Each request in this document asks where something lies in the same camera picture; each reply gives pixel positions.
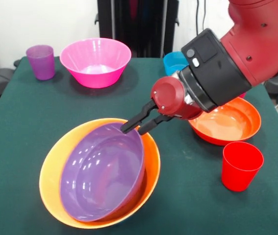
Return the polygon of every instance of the pink bowl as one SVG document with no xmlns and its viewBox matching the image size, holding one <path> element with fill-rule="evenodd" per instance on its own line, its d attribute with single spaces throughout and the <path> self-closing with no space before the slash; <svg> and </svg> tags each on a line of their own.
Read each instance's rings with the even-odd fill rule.
<svg viewBox="0 0 278 235">
<path fill-rule="evenodd" d="M 89 38 L 68 45 L 60 62 L 83 86 L 104 88 L 118 81 L 131 59 L 130 49 L 108 38 Z"/>
</svg>

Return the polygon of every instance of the button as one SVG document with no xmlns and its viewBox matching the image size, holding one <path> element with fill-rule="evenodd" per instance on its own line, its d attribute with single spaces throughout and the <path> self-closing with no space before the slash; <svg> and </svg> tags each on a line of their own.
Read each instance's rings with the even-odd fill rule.
<svg viewBox="0 0 278 235">
<path fill-rule="evenodd" d="M 200 66 L 200 63 L 199 63 L 199 61 L 198 61 L 197 58 L 192 59 L 192 63 L 193 63 L 193 65 L 194 65 L 195 67 Z"/>
<path fill-rule="evenodd" d="M 192 49 L 187 50 L 187 56 L 188 56 L 189 58 L 193 57 L 194 54 L 195 54 L 194 50 L 192 50 Z"/>
</svg>

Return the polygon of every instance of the white wall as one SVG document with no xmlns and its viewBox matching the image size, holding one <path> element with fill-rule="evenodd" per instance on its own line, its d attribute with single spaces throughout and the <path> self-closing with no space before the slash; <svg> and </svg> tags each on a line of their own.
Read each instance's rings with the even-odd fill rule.
<svg viewBox="0 0 278 235">
<path fill-rule="evenodd" d="M 13 67 L 35 44 L 55 55 L 70 42 L 98 37 L 97 0 L 0 0 L 0 68 Z"/>
<path fill-rule="evenodd" d="M 232 26 L 228 0 L 206 0 L 205 27 L 222 37 Z M 173 50 L 180 50 L 196 36 L 197 0 L 180 0 Z M 49 44 L 55 55 L 69 43 L 87 37 L 98 37 L 94 25 L 97 0 L 0 0 L 0 68 L 13 67 L 28 47 Z M 203 0 L 199 9 L 202 30 Z"/>
<path fill-rule="evenodd" d="M 199 0 L 199 33 L 202 31 L 204 0 Z M 233 26 L 228 14 L 228 0 L 206 0 L 206 17 L 204 28 L 211 28 L 218 38 L 224 36 Z M 179 0 L 178 19 L 176 25 L 173 50 L 180 50 L 191 41 L 196 34 L 197 0 Z"/>
</svg>

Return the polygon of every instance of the yellow bowl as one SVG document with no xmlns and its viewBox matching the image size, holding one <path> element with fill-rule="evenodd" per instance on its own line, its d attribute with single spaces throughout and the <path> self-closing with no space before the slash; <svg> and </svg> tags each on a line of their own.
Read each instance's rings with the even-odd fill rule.
<svg viewBox="0 0 278 235">
<path fill-rule="evenodd" d="M 40 194 L 47 210 L 60 222 L 82 229 L 98 229 L 117 224 L 137 212 L 152 194 L 160 173 L 160 157 L 155 141 L 149 134 L 142 136 L 145 161 L 145 183 L 141 188 L 141 197 L 136 199 L 135 205 L 128 204 L 123 208 L 125 213 L 115 214 L 107 219 L 93 222 L 81 222 L 70 217 L 65 211 L 60 198 L 60 179 L 65 162 L 75 146 L 86 134 L 95 128 L 111 123 L 125 123 L 118 118 L 97 119 L 82 124 L 65 134 L 46 156 L 40 173 Z"/>
</svg>

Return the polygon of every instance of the orange bowl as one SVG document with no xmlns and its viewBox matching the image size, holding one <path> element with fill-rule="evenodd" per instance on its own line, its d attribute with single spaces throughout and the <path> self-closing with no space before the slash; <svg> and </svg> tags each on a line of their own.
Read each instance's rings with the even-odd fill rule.
<svg viewBox="0 0 278 235">
<path fill-rule="evenodd" d="M 60 222 L 82 229 L 98 229 L 117 224 L 138 211 L 152 194 L 160 173 L 160 157 L 155 141 L 149 134 L 142 136 L 144 146 L 145 176 L 143 183 L 132 200 L 117 212 L 99 221 L 80 222 L 70 217 L 62 206 L 60 198 L 60 179 L 65 162 L 81 139 L 97 127 L 126 120 L 118 118 L 97 119 L 82 124 L 65 134 L 46 156 L 39 180 L 42 201 L 47 210 Z"/>
<path fill-rule="evenodd" d="M 253 105 L 237 97 L 210 113 L 189 120 L 189 123 L 205 141 L 226 145 L 254 136 L 261 127 L 261 116 Z"/>
</svg>

